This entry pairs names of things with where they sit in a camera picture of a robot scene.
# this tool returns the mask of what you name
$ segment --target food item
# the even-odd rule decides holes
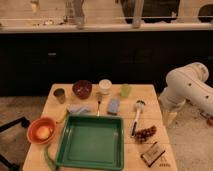
[[[67,111],[61,113],[56,121],[57,124],[60,124],[64,121],[64,119],[66,118],[67,116]]]
[[[54,160],[52,160],[49,156],[49,153],[48,153],[48,149],[49,149],[50,145],[47,145],[44,149],[44,158],[45,158],[45,161],[47,163],[47,165],[49,166],[49,168],[52,170],[52,171],[56,171],[57,170],[57,166],[54,162]]]
[[[154,125],[150,128],[139,130],[135,133],[135,140],[138,143],[143,143],[147,141],[150,137],[152,137],[156,133],[156,131],[157,128]]]
[[[36,137],[40,140],[46,140],[50,137],[51,129],[47,126],[40,126],[36,131]]]

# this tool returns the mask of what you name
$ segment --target grapes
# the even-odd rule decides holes
[[[157,128],[155,125],[147,129],[138,130],[135,133],[135,141],[138,143],[143,143],[147,141],[150,137],[152,137],[156,133],[156,131]]]

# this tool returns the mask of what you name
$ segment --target chair leg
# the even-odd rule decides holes
[[[22,118],[14,120],[12,122],[9,122],[9,123],[7,123],[7,124],[5,124],[3,126],[0,126],[0,132],[4,131],[4,130],[6,130],[6,129],[18,124],[18,123],[20,123],[20,122],[21,122],[21,125],[24,128],[27,128],[29,126],[29,124],[30,124],[29,120],[27,120],[25,117],[22,117]]]
[[[10,171],[18,171],[19,170],[19,165],[10,163],[4,156],[0,154],[0,162],[2,162],[5,166],[9,168]]]

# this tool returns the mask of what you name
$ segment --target gray cloth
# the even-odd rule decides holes
[[[71,115],[88,115],[91,112],[91,108],[88,105],[68,105],[67,111]]]

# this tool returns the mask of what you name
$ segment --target faucet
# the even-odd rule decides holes
[[[65,0],[65,17],[67,23],[75,23],[81,29],[84,25],[83,6],[84,0]]]

